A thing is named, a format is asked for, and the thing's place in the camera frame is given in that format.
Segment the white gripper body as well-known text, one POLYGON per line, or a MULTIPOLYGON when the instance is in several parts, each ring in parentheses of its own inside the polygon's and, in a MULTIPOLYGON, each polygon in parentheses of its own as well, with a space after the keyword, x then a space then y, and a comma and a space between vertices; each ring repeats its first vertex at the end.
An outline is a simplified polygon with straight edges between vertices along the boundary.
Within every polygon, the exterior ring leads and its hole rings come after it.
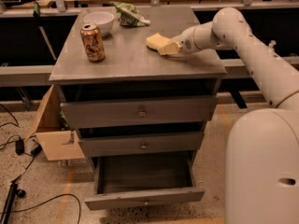
POLYGON ((174 40, 178 43, 179 48, 182 52, 194 53, 199 51, 194 38, 195 30, 196 27, 193 26, 183 31, 180 35, 174 37, 174 40))

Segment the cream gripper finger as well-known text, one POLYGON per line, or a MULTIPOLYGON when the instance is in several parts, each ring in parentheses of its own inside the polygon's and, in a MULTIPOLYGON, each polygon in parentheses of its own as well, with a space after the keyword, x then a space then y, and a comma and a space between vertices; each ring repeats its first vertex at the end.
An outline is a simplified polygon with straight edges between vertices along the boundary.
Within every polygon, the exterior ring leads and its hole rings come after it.
POLYGON ((161 56, 174 55, 174 54, 178 54, 180 52, 181 45, 177 41, 170 41, 170 42, 160 46, 159 48, 157 48, 157 50, 161 56))

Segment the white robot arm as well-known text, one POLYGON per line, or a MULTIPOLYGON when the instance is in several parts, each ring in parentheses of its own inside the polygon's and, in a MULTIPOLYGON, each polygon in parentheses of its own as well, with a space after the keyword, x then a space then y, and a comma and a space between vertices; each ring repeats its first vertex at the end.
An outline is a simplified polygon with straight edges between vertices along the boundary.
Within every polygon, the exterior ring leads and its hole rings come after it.
POLYGON ((158 48, 161 55, 234 49, 271 106, 241 117, 225 154, 225 224, 299 224, 299 72, 226 7, 158 48))

